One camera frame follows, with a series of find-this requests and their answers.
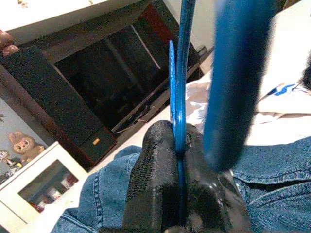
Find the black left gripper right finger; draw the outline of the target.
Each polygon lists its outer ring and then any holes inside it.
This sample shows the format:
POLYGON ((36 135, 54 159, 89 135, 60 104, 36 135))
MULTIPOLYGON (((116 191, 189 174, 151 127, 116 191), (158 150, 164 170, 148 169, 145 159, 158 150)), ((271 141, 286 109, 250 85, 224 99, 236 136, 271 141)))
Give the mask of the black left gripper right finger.
POLYGON ((191 124, 187 124, 186 143, 186 228, 192 233, 252 232, 246 204, 232 171, 218 173, 208 167, 203 153, 203 136, 191 124))

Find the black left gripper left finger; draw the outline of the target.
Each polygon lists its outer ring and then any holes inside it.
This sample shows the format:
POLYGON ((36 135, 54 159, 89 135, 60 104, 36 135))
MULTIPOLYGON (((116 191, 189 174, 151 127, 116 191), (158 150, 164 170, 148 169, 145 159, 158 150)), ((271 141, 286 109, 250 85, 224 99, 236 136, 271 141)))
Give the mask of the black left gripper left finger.
POLYGON ((179 179, 172 125, 152 124, 131 170, 122 227, 164 231, 179 222, 179 179))

